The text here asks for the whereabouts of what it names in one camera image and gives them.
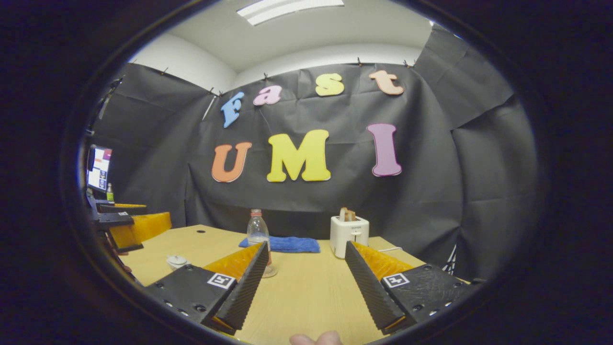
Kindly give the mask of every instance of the table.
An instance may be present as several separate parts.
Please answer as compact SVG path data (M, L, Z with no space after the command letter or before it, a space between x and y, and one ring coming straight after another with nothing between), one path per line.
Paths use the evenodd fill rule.
M204 225L176 228L145 241L144 249L121 259L143 285L149 285L171 273L166 255L180 255L202 267L240 250L244 238L243 233ZM318 240L321 253L272 252L278 273L262 279L236 338L256 345L282 345L296 333L317 339L336 330L344 345L356 345L383 337L345 260L334 256L329 242ZM377 250L395 247L381 237L370 238L368 245ZM424 264L400 249L385 254L411 266Z

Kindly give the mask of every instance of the white cable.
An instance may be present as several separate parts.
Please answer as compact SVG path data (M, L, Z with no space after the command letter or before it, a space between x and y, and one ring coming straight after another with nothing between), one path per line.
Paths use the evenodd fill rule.
M400 248L400 247L393 247L393 248L381 249L379 251L380 252L387 252L387 251L394 250L394 249L401 249L402 250L402 248Z

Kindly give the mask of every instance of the orange letter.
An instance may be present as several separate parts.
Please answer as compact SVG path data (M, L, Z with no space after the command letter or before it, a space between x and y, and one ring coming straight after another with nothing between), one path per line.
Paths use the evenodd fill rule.
M211 169L213 179L217 182L232 182L238 179L243 173L247 150L250 147L250 142L240 142L236 144L236 160L234 161L234 168L231 171L225 171L224 165L226 164L227 153L232 150L232 145L219 145L215 147L215 159L213 160L213 168Z
M402 87L398 87L392 83L392 80L398 79L395 74L388 74L386 71L381 70L370 74L369 77L375 79L381 91L388 95L400 95L405 91Z

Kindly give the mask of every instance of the purple letter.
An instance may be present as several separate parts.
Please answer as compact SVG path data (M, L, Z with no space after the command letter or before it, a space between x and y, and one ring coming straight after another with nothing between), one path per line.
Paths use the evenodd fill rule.
M375 139L375 154L377 164L373 168L375 176L394 176L402 172L402 167L396 162L394 140L392 134L396 127L388 123L374 123L366 129Z

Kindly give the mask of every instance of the computer monitor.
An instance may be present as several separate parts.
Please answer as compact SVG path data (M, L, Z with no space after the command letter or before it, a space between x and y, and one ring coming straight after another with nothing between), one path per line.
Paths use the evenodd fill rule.
M107 185L109 181L109 163L111 160L112 149L105 147L95 146L90 150L89 154L92 162L88 166L87 172L87 186L89 188L99 190L100 192L107 191Z

